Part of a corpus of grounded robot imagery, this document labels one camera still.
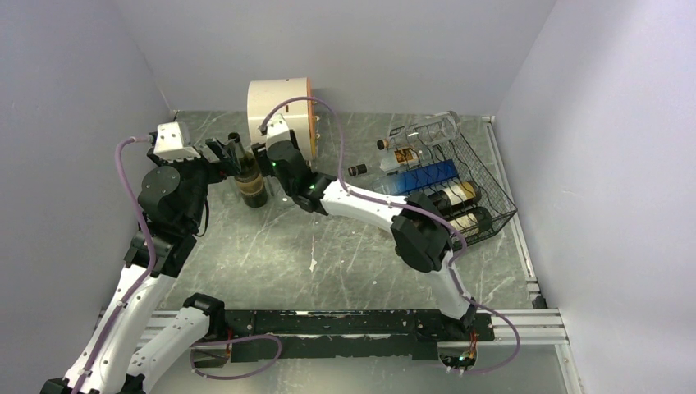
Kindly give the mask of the clear tall glass bottle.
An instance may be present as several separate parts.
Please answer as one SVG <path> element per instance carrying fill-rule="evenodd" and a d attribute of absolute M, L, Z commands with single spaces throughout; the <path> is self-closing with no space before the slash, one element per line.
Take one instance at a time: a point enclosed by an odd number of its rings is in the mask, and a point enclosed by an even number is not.
<path fill-rule="evenodd" d="M 276 204 L 282 203 L 282 199 L 284 198 L 284 192 L 277 178 L 275 178 L 274 176 L 266 176 L 265 182 L 272 201 Z"/>

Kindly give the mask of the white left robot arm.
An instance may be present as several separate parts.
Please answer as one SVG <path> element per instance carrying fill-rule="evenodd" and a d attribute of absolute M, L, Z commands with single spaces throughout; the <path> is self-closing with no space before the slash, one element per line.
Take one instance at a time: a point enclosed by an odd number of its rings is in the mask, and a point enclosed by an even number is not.
<path fill-rule="evenodd" d="M 221 300 L 189 297 L 174 322 L 145 346 L 139 340 L 160 300 L 172 288 L 209 211 L 208 187 L 238 175 L 240 153 L 233 143 L 208 140 L 209 160 L 173 135 L 149 136 L 154 168 L 139 194 L 130 194 L 138 229 L 104 316 L 76 362 L 44 393 L 149 393 L 196 341 L 227 334 Z"/>

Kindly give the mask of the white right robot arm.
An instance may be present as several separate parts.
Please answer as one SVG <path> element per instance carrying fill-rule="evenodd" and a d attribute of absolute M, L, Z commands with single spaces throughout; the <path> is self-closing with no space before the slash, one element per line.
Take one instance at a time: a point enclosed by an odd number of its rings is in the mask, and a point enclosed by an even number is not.
<path fill-rule="evenodd" d="M 389 232 L 395 252 L 424 275 L 442 316 L 445 334 L 464 339 L 474 329 L 477 305 L 454 265 L 454 228 L 422 193 L 382 195 L 313 171 L 289 140 L 251 146 L 261 172 L 275 177 L 285 194 L 308 213 L 353 218 Z"/>

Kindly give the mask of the dark green silver-capped wine bottle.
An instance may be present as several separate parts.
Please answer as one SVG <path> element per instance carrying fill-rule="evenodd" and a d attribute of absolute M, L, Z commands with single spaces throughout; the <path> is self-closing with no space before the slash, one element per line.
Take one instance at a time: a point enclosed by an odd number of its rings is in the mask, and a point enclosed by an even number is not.
<path fill-rule="evenodd" d="M 234 180 L 241 198 L 247 206 L 261 208 L 268 202 L 268 192 L 256 158 L 244 148 L 238 133 L 230 133 L 228 139 L 240 164 L 240 172 Z"/>

